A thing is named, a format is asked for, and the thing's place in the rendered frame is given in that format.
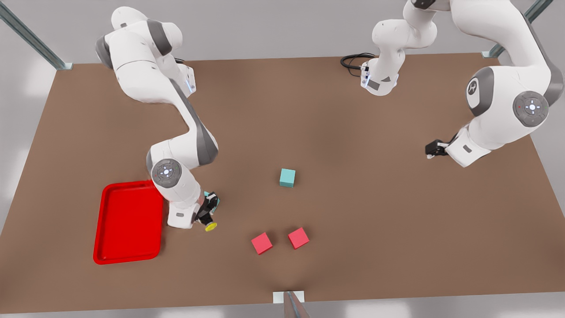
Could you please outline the red cube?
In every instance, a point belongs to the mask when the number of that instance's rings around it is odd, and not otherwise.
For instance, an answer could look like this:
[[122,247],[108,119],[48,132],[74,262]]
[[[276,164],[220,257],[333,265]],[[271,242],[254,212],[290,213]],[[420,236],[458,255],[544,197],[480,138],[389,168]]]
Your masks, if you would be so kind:
[[300,227],[293,232],[288,234],[289,242],[291,243],[294,250],[304,246],[309,243],[309,238],[303,227]]
[[258,255],[262,255],[264,252],[274,247],[267,233],[262,233],[257,237],[252,238],[251,242]]

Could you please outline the red plastic tray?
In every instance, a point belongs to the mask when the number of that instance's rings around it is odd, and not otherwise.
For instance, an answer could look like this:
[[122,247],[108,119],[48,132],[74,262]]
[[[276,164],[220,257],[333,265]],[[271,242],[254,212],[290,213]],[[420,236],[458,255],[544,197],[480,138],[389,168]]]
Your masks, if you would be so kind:
[[102,191],[93,260],[98,265],[144,261],[161,251],[164,199],[151,180]]

